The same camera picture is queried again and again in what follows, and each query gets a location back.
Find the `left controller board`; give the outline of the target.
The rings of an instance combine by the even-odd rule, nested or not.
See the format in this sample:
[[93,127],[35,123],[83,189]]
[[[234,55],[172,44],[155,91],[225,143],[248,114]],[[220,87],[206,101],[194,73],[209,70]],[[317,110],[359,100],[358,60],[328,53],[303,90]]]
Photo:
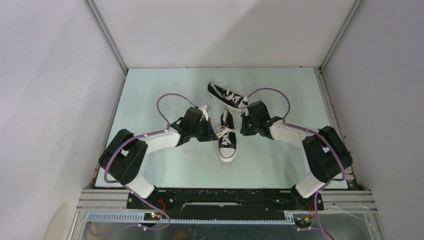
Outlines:
[[148,222],[160,221],[161,218],[162,218],[162,215],[156,212],[147,212],[143,216],[143,220]]

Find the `black canvas sneaker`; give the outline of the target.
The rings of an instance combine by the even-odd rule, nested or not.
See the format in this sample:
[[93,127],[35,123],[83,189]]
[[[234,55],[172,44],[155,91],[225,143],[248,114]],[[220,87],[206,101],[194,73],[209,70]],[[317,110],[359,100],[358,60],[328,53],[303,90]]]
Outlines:
[[219,101],[226,108],[239,113],[243,113],[245,111],[242,101],[248,97],[238,94],[224,83],[208,83],[207,92],[211,97]]
[[237,136],[234,119],[228,109],[220,117],[220,127],[217,128],[218,156],[221,161],[229,163],[237,154]]

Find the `right controller board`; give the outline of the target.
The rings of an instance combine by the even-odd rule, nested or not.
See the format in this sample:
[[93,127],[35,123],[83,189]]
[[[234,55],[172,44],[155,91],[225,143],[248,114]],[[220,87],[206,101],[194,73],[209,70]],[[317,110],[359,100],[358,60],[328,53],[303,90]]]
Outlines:
[[313,224],[313,221],[314,221],[313,217],[305,217],[305,218],[296,217],[294,219],[294,226],[299,229],[310,229]]

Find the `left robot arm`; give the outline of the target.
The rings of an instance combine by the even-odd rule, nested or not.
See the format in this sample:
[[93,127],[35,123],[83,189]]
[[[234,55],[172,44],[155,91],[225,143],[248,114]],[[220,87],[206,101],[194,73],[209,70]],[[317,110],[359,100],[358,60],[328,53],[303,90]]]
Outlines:
[[146,155],[165,148],[179,147],[192,138],[199,142],[218,140],[208,105],[190,107],[183,117],[170,124],[168,129],[135,136],[127,129],[121,129],[103,151],[98,164],[113,182],[129,188],[139,196],[138,201],[145,208],[153,208],[158,202],[156,186],[140,173]]

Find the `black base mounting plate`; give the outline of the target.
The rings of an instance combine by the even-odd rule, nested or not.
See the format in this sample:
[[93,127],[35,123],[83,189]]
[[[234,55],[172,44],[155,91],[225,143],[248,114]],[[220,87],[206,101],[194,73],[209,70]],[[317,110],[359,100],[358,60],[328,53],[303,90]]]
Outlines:
[[322,211],[321,196],[301,198],[278,188],[159,188],[147,201],[171,219],[281,220],[289,211]]

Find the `controller board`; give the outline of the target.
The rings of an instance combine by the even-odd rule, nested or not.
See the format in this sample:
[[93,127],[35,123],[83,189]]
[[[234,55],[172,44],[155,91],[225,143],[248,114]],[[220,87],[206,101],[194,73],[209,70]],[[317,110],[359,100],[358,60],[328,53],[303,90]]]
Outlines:
[[296,217],[294,219],[294,226],[299,229],[310,229],[313,224],[313,221],[314,221],[313,217],[305,217],[305,218]]
[[161,218],[162,218],[162,215],[156,212],[147,212],[143,216],[143,220],[148,222],[160,221]]

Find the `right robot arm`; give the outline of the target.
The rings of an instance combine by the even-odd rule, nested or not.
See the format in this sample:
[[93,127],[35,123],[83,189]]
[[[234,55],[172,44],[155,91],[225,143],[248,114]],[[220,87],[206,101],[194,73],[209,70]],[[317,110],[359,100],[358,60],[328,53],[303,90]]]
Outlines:
[[258,100],[249,104],[241,114],[243,136],[254,136],[284,141],[304,150],[309,172],[291,188],[291,204],[304,209],[311,196],[330,182],[346,179],[346,169],[353,158],[346,145],[331,126],[306,128],[289,123],[283,117],[271,117],[266,105]]

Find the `aluminium frame rail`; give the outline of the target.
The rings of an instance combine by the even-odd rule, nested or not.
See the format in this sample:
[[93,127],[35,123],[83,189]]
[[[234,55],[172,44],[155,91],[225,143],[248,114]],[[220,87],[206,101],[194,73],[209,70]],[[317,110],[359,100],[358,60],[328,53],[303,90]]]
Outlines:
[[325,213],[369,214],[377,213],[370,190],[324,190],[321,197]]

